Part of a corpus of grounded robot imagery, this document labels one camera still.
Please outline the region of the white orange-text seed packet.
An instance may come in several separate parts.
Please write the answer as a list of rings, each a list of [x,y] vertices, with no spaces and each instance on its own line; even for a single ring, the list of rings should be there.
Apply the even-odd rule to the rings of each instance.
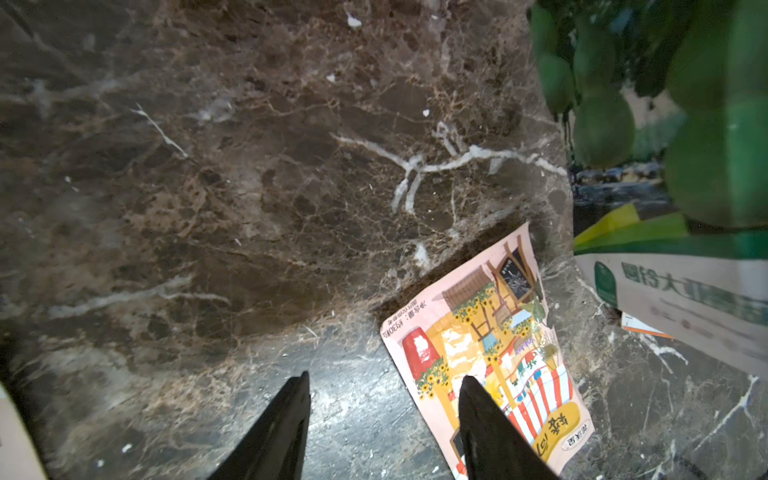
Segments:
[[[452,475],[468,476],[459,392],[472,376],[554,473],[594,432],[568,373],[523,225],[422,290],[380,328]]]

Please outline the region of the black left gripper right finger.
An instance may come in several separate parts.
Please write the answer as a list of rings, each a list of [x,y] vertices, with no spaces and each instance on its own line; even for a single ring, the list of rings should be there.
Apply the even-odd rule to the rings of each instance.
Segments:
[[[469,479],[558,478],[475,377],[467,375],[463,378],[458,405]]]

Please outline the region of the green pea seed packet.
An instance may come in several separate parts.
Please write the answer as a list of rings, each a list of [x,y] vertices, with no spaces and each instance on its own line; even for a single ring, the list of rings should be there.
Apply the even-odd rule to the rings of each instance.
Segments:
[[[535,1],[573,252],[641,329],[767,374],[767,5]]]

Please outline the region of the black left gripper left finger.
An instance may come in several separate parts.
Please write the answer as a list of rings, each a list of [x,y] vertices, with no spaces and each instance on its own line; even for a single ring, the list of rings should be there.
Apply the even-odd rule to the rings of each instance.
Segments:
[[[301,478],[310,412],[310,376],[304,371],[286,381],[209,479]]]

